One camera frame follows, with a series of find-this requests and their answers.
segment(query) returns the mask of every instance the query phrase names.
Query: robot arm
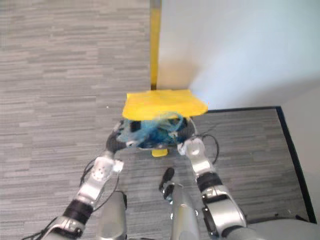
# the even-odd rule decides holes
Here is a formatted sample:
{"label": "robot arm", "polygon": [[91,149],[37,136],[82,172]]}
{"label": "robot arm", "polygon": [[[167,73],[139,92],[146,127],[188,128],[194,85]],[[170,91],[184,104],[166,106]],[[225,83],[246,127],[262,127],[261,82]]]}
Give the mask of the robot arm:
{"label": "robot arm", "polygon": [[201,138],[189,138],[178,150],[191,162],[201,192],[204,204],[202,212],[209,234],[226,237],[232,230],[246,228],[245,216],[227,187],[222,184],[215,167],[205,156],[205,145]]}
{"label": "robot arm", "polygon": [[117,141],[121,125],[122,123],[119,122],[115,126],[106,141],[105,151],[95,159],[89,178],[80,187],[63,215],[55,219],[41,239],[65,240],[81,237],[104,191],[106,182],[113,174],[118,175],[123,169],[124,163],[114,159],[116,151],[127,147],[125,143]]}

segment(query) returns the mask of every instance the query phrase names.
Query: yellow pole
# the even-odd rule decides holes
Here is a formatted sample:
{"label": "yellow pole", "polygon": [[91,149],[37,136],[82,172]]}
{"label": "yellow pole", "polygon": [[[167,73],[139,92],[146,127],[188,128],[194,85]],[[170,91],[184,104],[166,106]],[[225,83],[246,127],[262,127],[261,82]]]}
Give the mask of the yellow pole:
{"label": "yellow pole", "polygon": [[150,0],[150,83],[157,89],[162,0]]}

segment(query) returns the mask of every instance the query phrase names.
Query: floor trim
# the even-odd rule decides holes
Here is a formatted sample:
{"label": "floor trim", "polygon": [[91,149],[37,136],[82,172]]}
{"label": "floor trim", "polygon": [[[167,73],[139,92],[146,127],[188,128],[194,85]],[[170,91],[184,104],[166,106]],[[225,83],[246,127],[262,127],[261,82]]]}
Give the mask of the floor trim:
{"label": "floor trim", "polygon": [[286,144],[289,149],[289,153],[292,159],[292,163],[294,166],[295,174],[298,178],[300,189],[302,192],[302,197],[304,200],[306,212],[308,214],[309,222],[310,223],[317,223],[316,215],[314,212],[314,208],[312,206],[311,198],[309,195],[309,191],[307,188],[306,180],[304,177],[304,173],[302,171],[300,161],[298,158],[298,154],[290,136],[290,132],[286,123],[285,115],[280,106],[263,106],[263,107],[243,107],[243,108],[230,108],[230,109],[218,109],[218,110],[209,110],[207,114],[211,113],[225,113],[225,112],[237,112],[237,111],[253,111],[253,110],[267,110],[267,109],[275,109],[282,127],[282,131],[286,140]]}
{"label": "floor trim", "polygon": [[292,158],[292,162],[293,162],[293,165],[294,165],[295,174],[296,174],[296,176],[298,177],[298,180],[299,180],[300,189],[301,189],[301,192],[302,192],[302,196],[303,196],[306,212],[308,213],[309,221],[310,221],[310,223],[316,224],[317,223],[316,215],[315,215],[315,212],[314,212],[314,208],[312,207],[311,198],[310,198],[309,191],[308,191],[308,188],[307,188],[307,184],[306,184],[306,180],[305,180],[305,177],[304,177],[304,173],[302,171],[302,168],[301,168],[301,165],[300,165],[300,161],[299,161],[299,158],[298,158],[298,155],[297,155],[297,151],[296,151],[294,142],[292,141],[292,138],[291,138],[290,133],[289,133],[289,129],[288,129],[288,126],[287,126],[287,123],[286,123],[286,118],[285,118],[284,112],[283,112],[283,110],[282,110],[282,108],[280,106],[277,106],[275,109],[276,109],[276,112],[278,114],[278,117],[279,117],[279,120],[280,120],[280,123],[281,123],[283,134],[284,134],[284,137],[285,137],[285,140],[286,140],[286,144],[288,145],[288,148],[289,148],[289,152],[290,152],[290,155],[291,155],[291,158]]}
{"label": "floor trim", "polygon": [[276,108],[277,106],[242,107],[242,108],[209,110],[206,113],[213,114],[213,113],[226,113],[226,112],[238,112],[238,111],[266,110],[266,109],[276,109]]}

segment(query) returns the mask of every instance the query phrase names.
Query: gray carpet tile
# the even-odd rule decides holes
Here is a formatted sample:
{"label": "gray carpet tile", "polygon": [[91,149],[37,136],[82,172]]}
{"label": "gray carpet tile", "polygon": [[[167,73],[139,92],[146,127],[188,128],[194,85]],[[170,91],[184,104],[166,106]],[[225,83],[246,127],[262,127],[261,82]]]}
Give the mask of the gray carpet tile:
{"label": "gray carpet tile", "polygon": [[[149,1],[0,1],[0,235],[20,239],[61,215],[89,160],[121,119],[127,92],[150,88]],[[275,110],[195,117],[214,127],[216,164],[248,220],[307,218],[294,166]],[[216,147],[205,140],[210,158]],[[202,202],[189,161],[175,149],[152,158],[126,149],[118,189],[127,193],[128,236],[169,239],[170,206],[158,192],[167,167]],[[112,179],[104,194],[110,193]],[[100,212],[82,239],[94,239]],[[199,214],[202,239],[209,239]]]}

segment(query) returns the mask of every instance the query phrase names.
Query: black cable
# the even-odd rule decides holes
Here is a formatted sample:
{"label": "black cable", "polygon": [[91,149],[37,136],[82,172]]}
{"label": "black cable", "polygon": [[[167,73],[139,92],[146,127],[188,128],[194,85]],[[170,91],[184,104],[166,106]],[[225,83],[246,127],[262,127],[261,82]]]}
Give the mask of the black cable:
{"label": "black cable", "polygon": [[82,176],[80,178],[80,184],[79,187],[81,187],[82,184],[84,184],[85,182],[85,177],[86,175],[90,172],[90,170],[94,167],[93,165],[89,167],[90,164],[92,164],[96,159],[92,159],[90,162],[88,162],[88,164],[85,166]]}
{"label": "black cable", "polygon": [[214,165],[214,164],[217,162],[218,157],[219,157],[219,154],[220,154],[219,142],[218,142],[218,140],[216,139],[215,136],[213,136],[213,135],[211,135],[211,134],[208,134],[208,133],[204,133],[204,134],[202,135],[202,141],[203,141],[206,137],[211,137],[211,138],[213,138],[214,143],[215,143],[215,145],[216,145],[216,154],[215,154],[215,157],[214,157],[214,159],[213,159],[213,161],[212,161],[212,164]]}
{"label": "black cable", "polygon": [[118,183],[119,183],[119,175],[118,175],[118,177],[117,177],[117,179],[116,179],[116,183],[115,183],[115,185],[114,185],[114,188],[113,188],[111,194],[106,198],[106,200],[104,200],[103,203],[101,203],[100,206],[98,206],[95,210],[93,210],[93,213],[96,212],[96,211],[98,211],[104,204],[106,204],[106,203],[108,202],[108,200],[111,198],[112,194],[115,193],[115,191],[116,191],[116,189],[117,189],[117,187],[118,187]]}
{"label": "black cable", "polygon": [[54,219],[52,219],[49,224],[47,226],[45,226],[45,228],[43,228],[41,231],[36,232],[32,235],[26,236],[24,238],[22,238],[21,240],[26,240],[26,239],[30,239],[30,240],[34,240],[36,236],[38,236],[35,240],[40,240],[45,234],[46,232],[49,230],[49,226],[57,219],[57,217],[55,217]]}

